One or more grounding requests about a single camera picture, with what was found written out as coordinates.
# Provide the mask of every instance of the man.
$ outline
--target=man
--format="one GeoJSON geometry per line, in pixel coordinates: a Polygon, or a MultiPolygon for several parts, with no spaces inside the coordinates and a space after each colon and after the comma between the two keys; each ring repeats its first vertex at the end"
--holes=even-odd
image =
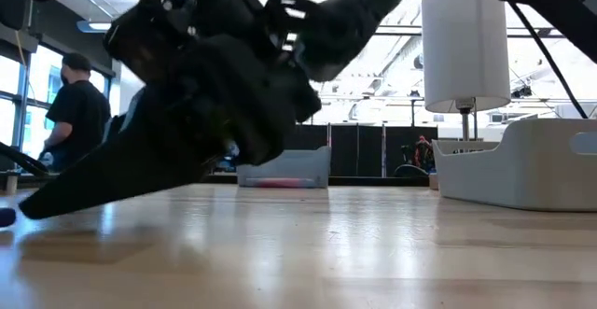
{"type": "Polygon", "coordinates": [[[62,59],[62,87],[46,118],[54,129],[44,142],[52,155],[51,171],[61,172],[102,143],[110,104],[90,83],[91,63],[83,55],[69,53],[62,59]]]}

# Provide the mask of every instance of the black wall panel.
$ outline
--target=black wall panel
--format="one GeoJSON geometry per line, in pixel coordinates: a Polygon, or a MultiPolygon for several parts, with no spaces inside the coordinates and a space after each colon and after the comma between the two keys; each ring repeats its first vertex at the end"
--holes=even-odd
{"type": "Polygon", "coordinates": [[[436,127],[386,127],[386,167],[387,175],[392,176],[394,170],[404,164],[402,146],[414,147],[419,141],[419,136],[424,136],[427,141],[437,139],[436,127]]]}
{"type": "Polygon", "coordinates": [[[23,54],[28,55],[29,53],[35,53],[37,51],[39,40],[23,31],[19,32],[19,39],[17,39],[14,30],[0,24],[0,44],[3,46],[10,45],[10,47],[12,47],[11,49],[16,51],[16,53],[3,56],[21,62],[21,56],[19,54],[19,49],[17,48],[20,43],[23,54]]]}
{"type": "Polygon", "coordinates": [[[356,126],[332,126],[331,176],[357,176],[356,126]]]}
{"type": "Polygon", "coordinates": [[[285,140],[285,149],[316,150],[326,145],[327,126],[297,125],[285,140]]]}
{"type": "Polygon", "coordinates": [[[357,168],[361,177],[382,176],[382,127],[358,126],[357,168]]]}

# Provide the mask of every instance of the white storage box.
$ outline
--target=white storage box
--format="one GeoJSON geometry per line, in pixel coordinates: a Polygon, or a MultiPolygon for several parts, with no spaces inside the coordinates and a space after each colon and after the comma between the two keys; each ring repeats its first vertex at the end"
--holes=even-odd
{"type": "Polygon", "coordinates": [[[439,192],[539,211],[597,211],[597,120],[527,119],[501,143],[434,141],[439,192]],[[454,153],[458,149],[481,150],[454,153]]]}
{"type": "Polygon", "coordinates": [[[285,150],[259,166],[237,168],[241,187],[287,187],[326,189],[329,181],[331,147],[317,150],[285,150]]]}

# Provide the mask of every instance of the red object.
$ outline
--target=red object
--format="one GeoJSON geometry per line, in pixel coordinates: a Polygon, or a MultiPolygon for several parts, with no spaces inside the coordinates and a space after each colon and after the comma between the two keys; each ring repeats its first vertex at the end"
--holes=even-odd
{"type": "Polygon", "coordinates": [[[266,178],[259,179],[257,188],[308,188],[305,179],[302,178],[266,178]]]}
{"type": "Polygon", "coordinates": [[[424,136],[419,136],[419,142],[416,143],[414,150],[414,165],[418,166],[419,168],[423,167],[423,164],[421,163],[421,159],[423,158],[423,156],[421,156],[421,145],[423,145],[427,150],[432,149],[429,141],[427,141],[424,136]]]}

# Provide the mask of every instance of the white lamp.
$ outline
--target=white lamp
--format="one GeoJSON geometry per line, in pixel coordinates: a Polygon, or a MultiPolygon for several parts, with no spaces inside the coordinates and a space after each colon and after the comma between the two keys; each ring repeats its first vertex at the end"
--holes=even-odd
{"type": "Polygon", "coordinates": [[[423,0],[425,108],[468,114],[510,103],[506,11],[497,0],[423,0]]]}

